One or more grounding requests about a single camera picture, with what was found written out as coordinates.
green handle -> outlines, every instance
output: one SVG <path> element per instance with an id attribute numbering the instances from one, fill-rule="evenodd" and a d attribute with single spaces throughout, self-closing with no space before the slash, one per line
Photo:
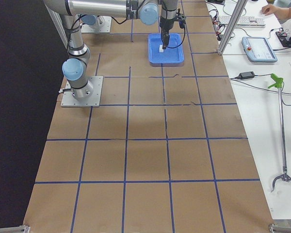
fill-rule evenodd
<path id="1" fill-rule="evenodd" d="M 275 74 L 271 74 L 271 78 L 275 81 L 275 83 L 273 85 L 270 85 L 268 88 L 271 88 L 273 86 L 276 88 L 282 88 L 283 78 L 279 78 Z"/>

person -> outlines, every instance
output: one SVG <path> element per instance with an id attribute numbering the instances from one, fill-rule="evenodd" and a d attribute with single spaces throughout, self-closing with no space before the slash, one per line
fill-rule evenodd
<path id="1" fill-rule="evenodd" d="M 272 4 L 268 4 L 266 6 L 263 6 L 261 11 L 266 16 L 274 14 L 278 19 L 281 20 L 287 19 L 287 21 L 282 24 L 282 27 L 284 30 L 287 30 L 287 33 L 289 35 L 288 37 L 291 36 L 291 7 L 283 8 Z"/>

reacher grabber tool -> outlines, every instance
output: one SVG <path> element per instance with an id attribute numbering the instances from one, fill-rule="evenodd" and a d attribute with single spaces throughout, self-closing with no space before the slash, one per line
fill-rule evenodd
<path id="1" fill-rule="evenodd" d="M 284 127 L 284 121 L 283 121 L 283 108 L 282 108 L 282 84 L 283 84 L 283 78 L 279 78 L 275 74 L 271 74 L 271 78 L 275 81 L 273 85 L 270 85 L 268 88 L 276 87 L 278 89 L 278 99 L 279 99 L 279 113 L 280 113 L 280 126 L 281 126 L 281 146 L 282 146 L 282 160 L 283 160 L 283 174 L 279 175 L 274 178 L 273 180 L 273 190 L 275 190 L 275 183 L 277 180 L 281 179 L 285 182 L 290 182 L 291 177 L 287 174 L 288 168 L 287 168 L 287 154 L 286 154 L 286 140 L 285 140 L 285 127 Z"/>

white table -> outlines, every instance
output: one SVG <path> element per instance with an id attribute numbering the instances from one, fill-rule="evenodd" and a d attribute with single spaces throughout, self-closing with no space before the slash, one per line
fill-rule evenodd
<path id="1" fill-rule="evenodd" d="M 266 0 L 248 0 L 246 16 L 265 17 L 260 9 L 266 4 Z M 216 6 L 220 15 L 223 14 L 223 7 L 217 4 Z M 225 11 L 231 14 L 233 7 L 235 3 L 226 0 Z M 251 36 L 269 37 L 271 29 L 280 27 L 274 15 L 265 17 L 265 22 L 267 26 L 264 29 L 245 30 Z M 223 55 L 229 77 L 234 78 L 247 71 L 258 75 L 275 73 L 284 78 L 284 92 L 291 93 L 291 52 L 277 52 L 278 62 L 274 64 L 251 63 L 241 45 L 241 38 L 246 36 L 245 33 L 237 29 L 234 32 L 235 38 L 230 40 L 230 45 L 227 45 Z M 273 49 L 282 48 L 275 32 L 272 32 L 269 42 Z M 245 82 L 266 89 L 274 83 L 270 76 L 256 77 Z M 276 182 L 275 191 L 271 192 L 274 177 L 283 172 L 278 94 L 257 90 L 235 81 L 231 83 L 272 218 L 291 219 L 291 183 L 279 180 Z M 286 104 L 291 104 L 291 96 L 283 96 L 283 100 Z M 291 106 L 284 106 L 283 110 L 288 175 L 291 176 Z"/>

robotic arm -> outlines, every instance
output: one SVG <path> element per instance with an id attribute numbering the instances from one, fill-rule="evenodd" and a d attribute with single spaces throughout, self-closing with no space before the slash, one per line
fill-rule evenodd
<path id="1" fill-rule="evenodd" d="M 177 10 L 178 0 L 44 0 L 45 5 L 59 13 L 68 39 L 69 59 L 63 64 L 63 73 L 70 86 L 73 98 L 88 98 L 95 87 L 85 77 L 90 57 L 88 47 L 84 44 L 79 15 L 124 17 L 140 19 L 151 25 L 158 20 L 158 5 L 162 5 L 160 28 L 163 49 L 169 45 L 169 30 L 179 21 L 184 28 L 185 16 Z"/>

